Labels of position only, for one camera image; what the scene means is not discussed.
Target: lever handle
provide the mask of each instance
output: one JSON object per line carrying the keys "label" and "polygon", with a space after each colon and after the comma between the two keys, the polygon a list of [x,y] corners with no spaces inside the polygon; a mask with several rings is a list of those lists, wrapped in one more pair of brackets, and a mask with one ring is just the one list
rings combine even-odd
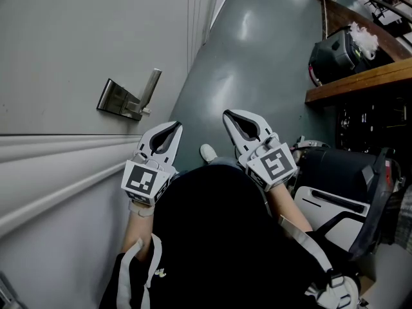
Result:
{"label": "lever handle", "polygon": [[162,71],[159,69],[153,69],[152,74],[150,74],[149,80],[147,81],[146,87],[142,94],[142,99],[140,100],[140,103],[139,103],[139,108],[140,108],[139,113],[141,113],[142,110],[150,102],[150,99],[152,98],[153,92],[155,91],[157,82],[159,81],[161,74],[162,74]]}

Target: white shoe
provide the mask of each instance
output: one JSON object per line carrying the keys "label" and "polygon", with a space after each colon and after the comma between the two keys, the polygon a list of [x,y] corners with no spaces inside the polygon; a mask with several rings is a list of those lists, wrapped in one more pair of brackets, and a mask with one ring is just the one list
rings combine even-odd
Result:
{"label": "white shoe", "polygon": [[208,164],[218,157],[216,152],[214,152],[214,149],[209,144],[203,144],[200,147],[200,155]]}

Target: door handle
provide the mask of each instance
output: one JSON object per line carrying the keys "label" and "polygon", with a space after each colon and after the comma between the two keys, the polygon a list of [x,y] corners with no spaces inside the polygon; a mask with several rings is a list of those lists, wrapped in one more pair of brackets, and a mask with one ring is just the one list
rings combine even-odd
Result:
{"label": "door handle", "polygon": [[136,98],[122,86],[108,79],[97,104],[97,109],[137,121],[141,120],[143,115],[149,116],[151,110],[147,108],[147,105],[150,103],[161,74],[161,70],[153,69],[141,99]]}

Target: black t-shirt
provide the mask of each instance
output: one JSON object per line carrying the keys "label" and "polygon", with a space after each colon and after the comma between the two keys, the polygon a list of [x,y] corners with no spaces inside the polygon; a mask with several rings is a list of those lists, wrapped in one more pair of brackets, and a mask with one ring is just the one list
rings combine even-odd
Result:
{"label": "black t-shirt", "polygon": [[[208,165],[176,179],[156,204],[153,233],[162,258],[151,308],[311,308],[304,295],[323,274],[317,261],[266,210],[243,172]],[[119,254],[100,308],[116,308]],[[140,308],[148,264],[132,259],[131,307]]]}

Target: gray floor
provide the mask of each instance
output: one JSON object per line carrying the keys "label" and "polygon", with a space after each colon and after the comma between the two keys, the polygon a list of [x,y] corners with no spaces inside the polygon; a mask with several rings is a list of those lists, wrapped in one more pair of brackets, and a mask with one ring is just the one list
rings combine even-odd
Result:
{"label": "gray floor", "polygon": [[231,108],[262,115],[282,142],[305,135],[333,145],[335,110],[304,104],[314,86],[308,60],[322,39],[321,17],[316,0],[226,0],[172,113],[183,124],[178,170],[203,164],[203,143],[234,156],[222,122]]}

